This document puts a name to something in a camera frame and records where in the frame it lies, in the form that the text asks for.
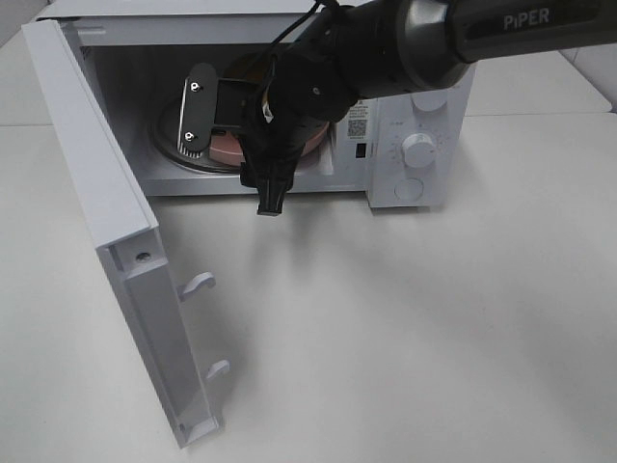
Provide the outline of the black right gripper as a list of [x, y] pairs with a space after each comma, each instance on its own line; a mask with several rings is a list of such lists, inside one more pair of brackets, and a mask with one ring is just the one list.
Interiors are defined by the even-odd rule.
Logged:
[[[267, 122], [261, 95], [251, 96], [243, 109], [239, 135], [244, 161], [240, 182], [256, 188], [257, 214], [279, 216], [285, 195], [293, 186], [300, 156], [308, 140], [318, 132], [318, 120], [296, 114], [286, 104]], [[270, 168], [274, 177], [269, 177]]]

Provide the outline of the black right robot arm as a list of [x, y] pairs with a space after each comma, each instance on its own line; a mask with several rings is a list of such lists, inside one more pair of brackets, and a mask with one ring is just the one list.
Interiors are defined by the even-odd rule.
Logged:
[[299, 21], [243, 114], [240, 180], [258, 213], [282, 212], [313, 133], [361, 99], [437, 91], [479, 61], [613, 43], [612, 1], [321, 1]]

